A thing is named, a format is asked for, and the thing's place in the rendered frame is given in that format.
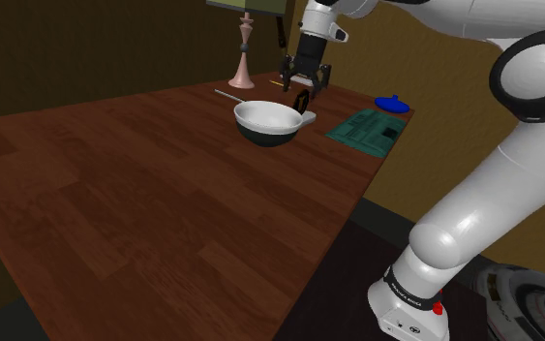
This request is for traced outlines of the wooden table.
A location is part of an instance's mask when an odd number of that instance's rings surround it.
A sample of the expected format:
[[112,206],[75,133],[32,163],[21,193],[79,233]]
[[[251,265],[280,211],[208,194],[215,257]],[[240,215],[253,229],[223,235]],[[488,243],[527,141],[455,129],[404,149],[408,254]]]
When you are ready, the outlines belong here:
[[287,144],[236,101],[258,75],[0,117],[0,259],[50,341],[272,341],[381,159],[325,134],[374,100],[338,86]]

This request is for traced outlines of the silver spoon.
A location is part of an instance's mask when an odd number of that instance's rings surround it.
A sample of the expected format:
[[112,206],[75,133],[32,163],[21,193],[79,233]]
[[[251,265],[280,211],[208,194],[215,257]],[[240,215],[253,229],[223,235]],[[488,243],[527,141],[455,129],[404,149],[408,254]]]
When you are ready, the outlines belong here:
[[214,89],[214,92],[217,93],[217,94],[220,94],[220,95],[222,95],[224,97],[230,98],[230,99],[232,99],[232,100],[234,100],[234,101],[236,101],[238,103],[244,103],[245,102],[245,100],[240,99],[240,98],[238,98],[236,96],[230,95],[227,92],[224,92],[224,91],[219,90],[219,89]]

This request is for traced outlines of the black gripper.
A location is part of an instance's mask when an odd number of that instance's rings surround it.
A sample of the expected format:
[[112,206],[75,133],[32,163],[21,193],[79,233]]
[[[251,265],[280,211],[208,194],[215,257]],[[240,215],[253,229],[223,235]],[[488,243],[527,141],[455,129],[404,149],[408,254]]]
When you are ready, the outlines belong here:
[[303,75],[310,78],[313,84],[312,99],[328,87],[332,66],[321,63],[326,45],[326,39],[306,33],[300,34],[294,58],[286,54],[280,64],[280,76],[284,91],[288,91],[293,75]]

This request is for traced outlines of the pink table lamp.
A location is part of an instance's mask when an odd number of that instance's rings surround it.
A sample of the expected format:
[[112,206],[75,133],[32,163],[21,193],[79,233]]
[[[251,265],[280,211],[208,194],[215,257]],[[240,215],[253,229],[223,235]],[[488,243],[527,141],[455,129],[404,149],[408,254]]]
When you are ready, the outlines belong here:
[[283,18],[286,12],[287,0],[205,0],[209,6],[225,8],[242,14],[239,17],[241,24],[240,61],[236,73],[228,84],[234,88],[252,89],[255,87],[252,82],[249,70],[247,54],[249,51],[249,38],[251,36],[254,20],[252,14],[275,16]]

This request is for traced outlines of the grey round appliance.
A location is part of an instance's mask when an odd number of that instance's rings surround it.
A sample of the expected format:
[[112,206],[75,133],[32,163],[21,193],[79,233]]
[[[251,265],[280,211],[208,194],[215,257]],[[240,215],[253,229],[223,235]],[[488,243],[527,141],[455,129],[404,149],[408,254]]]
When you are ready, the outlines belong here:
[[489,341],[545,341],[545,273],[492,264],[472,288],[486,299]]

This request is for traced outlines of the dark robot stand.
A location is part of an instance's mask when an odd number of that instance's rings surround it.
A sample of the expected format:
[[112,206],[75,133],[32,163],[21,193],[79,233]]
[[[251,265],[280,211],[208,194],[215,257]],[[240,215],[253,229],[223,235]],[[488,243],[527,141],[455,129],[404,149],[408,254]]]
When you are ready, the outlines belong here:
[[272,341],[413,341],[433,336],[428,327],[391,308],[395,297],[383,275],[401,250],[348,220],[321,259]]

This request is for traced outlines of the white and black bowl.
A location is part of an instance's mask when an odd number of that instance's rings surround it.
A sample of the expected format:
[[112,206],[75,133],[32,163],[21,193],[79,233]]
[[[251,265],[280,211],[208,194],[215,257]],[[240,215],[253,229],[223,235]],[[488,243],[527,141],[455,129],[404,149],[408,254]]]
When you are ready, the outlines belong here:
[[245,101],[233,109],[238,132],[261,147],[276,147],[291,141],[305,123],[294,108],[268,101]]

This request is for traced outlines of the blue flat lid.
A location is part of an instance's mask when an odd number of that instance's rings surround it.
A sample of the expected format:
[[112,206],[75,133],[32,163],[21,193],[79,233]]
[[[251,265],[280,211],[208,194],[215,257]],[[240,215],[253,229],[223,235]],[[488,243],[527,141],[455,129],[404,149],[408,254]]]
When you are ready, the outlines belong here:
[[397,95],[376,97],[375,105],[382,110],[397,114],[407,113],[410,110],[409,105],[400,101]]

